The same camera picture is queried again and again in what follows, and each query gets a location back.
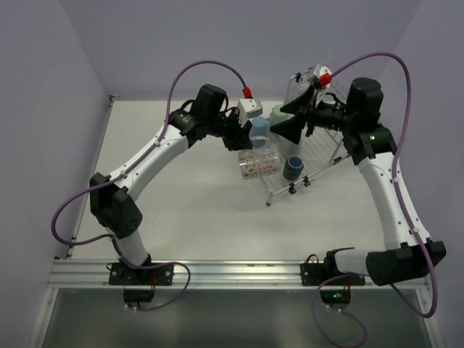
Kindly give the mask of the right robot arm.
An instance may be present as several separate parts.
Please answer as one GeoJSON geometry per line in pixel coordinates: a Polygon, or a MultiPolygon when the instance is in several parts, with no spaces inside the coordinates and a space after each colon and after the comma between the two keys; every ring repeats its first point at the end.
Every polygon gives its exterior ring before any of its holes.
{"type": "Polygon", "coordinates": [[[272,126],[292,143],[315,128],[339,131],[344,148],[368,185],[384,234],[383,251],[353,247],[327,252],[323,265],[329,277],[368,276],[378,286],[429,276],[446,256],[443,242],[433,241],[418,217],[402,179],[399,147],[379,122],[384,98],[381,84],[371,78],[352,81],[346,101],[323,101],[329,76],[312,78],[309,87],[281,107],[291,117],[272,126]]]}

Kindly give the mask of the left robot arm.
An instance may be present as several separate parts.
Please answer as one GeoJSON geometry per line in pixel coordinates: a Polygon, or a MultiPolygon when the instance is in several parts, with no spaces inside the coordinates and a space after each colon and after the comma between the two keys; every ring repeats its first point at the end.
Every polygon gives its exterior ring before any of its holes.
{"type": "Polygon", "coordinates": [[[127,266],[142,270],[149,267],[150,256],[138,232],[143,215],[136,201],[167,164],[206,136],[222,139],[230,151],[252,148],[249,116],[258,103],[249,89],[244,95],[236,106],[228,108],[223,89],[202,86],[195,99],[168,114],[166,123],[136,155],[108,175],[92,176],[91,214],[109,232],[127,266]]]}

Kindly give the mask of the white patterned ceramic mug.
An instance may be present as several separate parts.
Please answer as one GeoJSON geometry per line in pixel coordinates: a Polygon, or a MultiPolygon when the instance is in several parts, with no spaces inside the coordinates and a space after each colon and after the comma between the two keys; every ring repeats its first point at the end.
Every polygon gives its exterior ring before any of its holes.
{"type": "Polygon", "coordinates": [[[241,150],[238,153],[238,163],[244,180],[261,178],[277,173],[282,166],[281,156],[270,139],[264,136],[251,137],[251,140],[261,144],[259,147],[241,150]]]}

